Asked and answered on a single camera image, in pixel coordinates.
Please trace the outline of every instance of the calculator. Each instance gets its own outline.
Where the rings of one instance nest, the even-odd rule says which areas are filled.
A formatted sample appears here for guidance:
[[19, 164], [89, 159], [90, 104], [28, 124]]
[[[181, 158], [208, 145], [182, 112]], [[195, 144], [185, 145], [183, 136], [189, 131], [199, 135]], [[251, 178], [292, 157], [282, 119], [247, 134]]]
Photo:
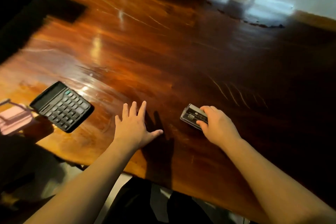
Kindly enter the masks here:
[[92, 104], [60, 81], [45, 89], [29, 106], [66, 133], [77, 128], [94, 110]]

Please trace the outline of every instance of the wood grain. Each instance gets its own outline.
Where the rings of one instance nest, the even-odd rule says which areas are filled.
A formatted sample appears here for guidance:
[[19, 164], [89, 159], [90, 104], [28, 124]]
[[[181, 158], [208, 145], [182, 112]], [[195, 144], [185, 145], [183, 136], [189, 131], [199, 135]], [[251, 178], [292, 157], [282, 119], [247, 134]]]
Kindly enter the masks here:
[[329, 31], [317, 16], [275, 11], [267, 0], [72, 1], [87, 7], [81, 17], [48, 17], [0, 67], [2, 98], [29, 104], [61, 80], [95, 106], [73, 133], [55, 129], [38, 145], [90, 165], [113, 140], [122, 104], [146, 100], [148, 128], [165, 134], [125, 172], [268, 223], [228, 157], [179, 119], [189, 103], [214, 105], [261, 154], [336, 206], [328, 20]]

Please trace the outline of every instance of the right hand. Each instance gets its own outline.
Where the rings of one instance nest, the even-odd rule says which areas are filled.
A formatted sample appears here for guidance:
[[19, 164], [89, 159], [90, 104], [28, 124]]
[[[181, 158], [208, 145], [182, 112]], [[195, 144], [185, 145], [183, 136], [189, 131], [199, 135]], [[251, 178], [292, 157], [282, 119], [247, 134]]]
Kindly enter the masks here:
[[200, 109], [207, 114], [208, 124], [201, 120], [196, 123], [210, 142], [223, 149], [232, 140], [241, 139], [235, 125], [224, 112], [214, 106], [202, 106]]

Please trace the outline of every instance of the leg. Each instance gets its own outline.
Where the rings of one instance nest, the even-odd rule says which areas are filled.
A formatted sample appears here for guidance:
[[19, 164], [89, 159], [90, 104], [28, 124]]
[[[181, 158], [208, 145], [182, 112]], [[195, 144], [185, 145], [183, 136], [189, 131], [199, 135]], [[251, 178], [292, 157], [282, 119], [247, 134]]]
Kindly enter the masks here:
[[190, 197], [173, 192], [167, 202], [169, 223], [213, 224], [203, 209]]
[[151, 183], [133, 177], [118, 192], [103, 224], [157, 223], [150, 206]]

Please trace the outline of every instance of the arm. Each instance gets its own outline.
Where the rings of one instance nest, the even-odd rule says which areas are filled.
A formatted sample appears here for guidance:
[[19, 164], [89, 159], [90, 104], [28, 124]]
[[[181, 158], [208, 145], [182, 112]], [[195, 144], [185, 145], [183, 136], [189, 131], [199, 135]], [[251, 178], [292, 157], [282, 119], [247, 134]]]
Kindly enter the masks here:
[[243, 140], [221, 110], [214, 106], [201, 109], [207, 114], [209, 124], [202, 121], [197, 124], [208, 140], [219, 146], [236, 165], [272, 223], [336, 222], [332, 208]]
[[138, 115], [136, 102], [129, 112], [124, 104], [122, 121], [115, 117], [114, 140], [107, 150], [25, 223], [93, 223], [132, 155], [163, 133], [146, 131], [145, 110], [145, 101]]

